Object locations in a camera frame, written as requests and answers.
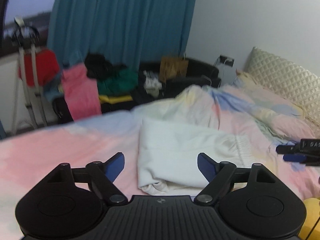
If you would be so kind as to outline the white sweatpants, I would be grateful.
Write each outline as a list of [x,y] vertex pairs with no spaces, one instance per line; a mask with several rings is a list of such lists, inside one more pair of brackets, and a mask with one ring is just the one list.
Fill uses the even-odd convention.
[[238,167],[250,167],[254,161],[246,136],[144,119],[139,135],[138,187],[153,196],[197,195],[208,184],[197,167],[200,153]]

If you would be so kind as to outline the pastel duvet bedding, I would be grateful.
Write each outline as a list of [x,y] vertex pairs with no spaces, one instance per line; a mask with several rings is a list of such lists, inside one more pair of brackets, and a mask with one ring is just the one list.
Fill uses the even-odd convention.
[[115,185],[134,194],[197,195],[207,181],[197,156],[239,167],[262,163],[299,198],[319,197],[319,169],[288,163],[276,153],[318,135],[299,105],[240,73],[218,89],[190,86],[173,99],[131,111],[29,132],[1,141],[1,239],[20,239],[17,202],[60,163],[83,167],[117,152],[125,167]]

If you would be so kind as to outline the yellow plush object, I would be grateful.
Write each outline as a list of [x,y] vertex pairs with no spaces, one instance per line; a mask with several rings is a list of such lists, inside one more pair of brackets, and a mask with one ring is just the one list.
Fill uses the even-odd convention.
[[309,198],[303,201],[306,207],[306,219],[299,233],[300,239],[320,240],[319,199]]

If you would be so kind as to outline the cream quilted headboard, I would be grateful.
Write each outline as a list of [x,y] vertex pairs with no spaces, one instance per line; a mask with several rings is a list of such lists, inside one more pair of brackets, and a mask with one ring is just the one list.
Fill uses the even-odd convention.
[[306,119],[319,128],[319,77],[292,61],[254,47],[245,71],[268,88],[305,111]]

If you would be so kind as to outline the yellow garment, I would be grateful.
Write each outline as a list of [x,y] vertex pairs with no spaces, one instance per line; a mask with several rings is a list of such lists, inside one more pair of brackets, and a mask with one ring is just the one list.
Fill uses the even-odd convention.
[[116,97],[99,95],[99,101],[101,104],[103,104],[103,103],[116,104],[116,103],[133,101],[133,98],[130,95],[116,96]]

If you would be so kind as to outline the pink garment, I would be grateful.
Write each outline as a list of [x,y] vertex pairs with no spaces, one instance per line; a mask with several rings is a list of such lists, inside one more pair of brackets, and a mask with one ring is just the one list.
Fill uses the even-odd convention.
[[102,115],[97,81],[87,77],[84,63],[63,70],[61,84],[67,107],[74,121]]

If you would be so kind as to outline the green garment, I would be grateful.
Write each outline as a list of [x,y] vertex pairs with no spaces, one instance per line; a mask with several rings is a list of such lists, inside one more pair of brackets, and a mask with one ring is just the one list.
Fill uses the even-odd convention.
[[138,86],[138,73],[121,69],[115,76],[97,82],[99,95],[123,96],[130,94]]

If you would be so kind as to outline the black garment pile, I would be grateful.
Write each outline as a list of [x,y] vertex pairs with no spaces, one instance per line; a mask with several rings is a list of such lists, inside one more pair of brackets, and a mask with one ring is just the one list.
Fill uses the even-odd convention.
[[113,65],[105,59],[104,55],[100,54],[87,54],[84,63],[87,68],[87,77],[97,81],[117,77],[122,70],[127,68],[123,64]]

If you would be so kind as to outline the brown paper bag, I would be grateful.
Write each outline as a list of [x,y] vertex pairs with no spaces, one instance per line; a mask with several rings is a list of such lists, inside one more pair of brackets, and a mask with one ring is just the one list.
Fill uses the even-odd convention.
[[164,56],[161,59],[159,80],[166,83],[167,80],[176,77],[186,77],[189,60],[183,57]]

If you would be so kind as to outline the red garment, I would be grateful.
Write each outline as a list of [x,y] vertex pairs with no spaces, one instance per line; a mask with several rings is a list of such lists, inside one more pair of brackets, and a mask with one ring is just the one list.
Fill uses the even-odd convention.
[[[37,81],[39,86],[44,86],[48,82],[52,81],[60,70],[55,53],[49,49],[43,49],[36,53],[35,59]],[[24,55],[24,66],[27,85],[29,87],[34,87],[35,79],[33,77],[31,53]]]

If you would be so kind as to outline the blue curtain right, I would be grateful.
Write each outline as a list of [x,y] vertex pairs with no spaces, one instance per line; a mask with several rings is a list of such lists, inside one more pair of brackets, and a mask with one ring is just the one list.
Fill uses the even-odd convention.
[[195,0],[55,0],[47,46],[61,66],[100,54],[137,70],[185,53],[194,7]]

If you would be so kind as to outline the dark framed window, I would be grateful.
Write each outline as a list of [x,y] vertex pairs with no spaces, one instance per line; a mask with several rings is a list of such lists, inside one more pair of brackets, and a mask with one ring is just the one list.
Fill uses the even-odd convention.
[[45,46],[48,37],[50,13],[55,0],[1,0],[1,57],[16,53],[18,47],[11,36],[16,29],[15,17],[40,32],[38,45]]

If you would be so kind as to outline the wall power socket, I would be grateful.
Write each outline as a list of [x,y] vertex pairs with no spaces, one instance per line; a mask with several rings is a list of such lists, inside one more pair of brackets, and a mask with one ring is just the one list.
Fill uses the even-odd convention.
[[221,64],[229,67],[233,67],[234,65],[234,59],[225,55],[220,55],[219,56],[219,61]]

